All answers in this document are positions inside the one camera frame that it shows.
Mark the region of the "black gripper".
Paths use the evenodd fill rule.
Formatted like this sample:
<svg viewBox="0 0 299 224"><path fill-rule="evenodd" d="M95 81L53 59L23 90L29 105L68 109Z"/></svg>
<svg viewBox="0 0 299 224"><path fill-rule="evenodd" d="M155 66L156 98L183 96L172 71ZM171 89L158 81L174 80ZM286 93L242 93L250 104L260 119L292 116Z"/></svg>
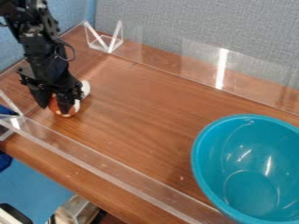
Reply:
<svg viewBox="0 0 299 224"><path fill-rule="evenodd" d="M52 95L64 115L75 115L75 100L83 99L81 81L69 72L69 62L55 53L24 54L28 66L20 67L20 82L31 91L39 106L45 109Z"/></svg>

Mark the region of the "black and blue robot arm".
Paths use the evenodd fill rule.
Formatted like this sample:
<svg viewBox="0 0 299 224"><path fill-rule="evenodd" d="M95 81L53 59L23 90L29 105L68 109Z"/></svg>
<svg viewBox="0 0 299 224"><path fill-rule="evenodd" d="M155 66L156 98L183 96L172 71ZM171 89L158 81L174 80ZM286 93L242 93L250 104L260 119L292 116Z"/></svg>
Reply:
<svg viewBox="0 0 299 224"><path fill-rule="evenodd" d="M39 106L45 109L56 101L59 114L71 116L75 105L83 101L84 82L69 72L65 47L59 38L59 21L53 18L47 0L0 0L0 17L29 64L20 68L20 82L29 88Z"/></svg>

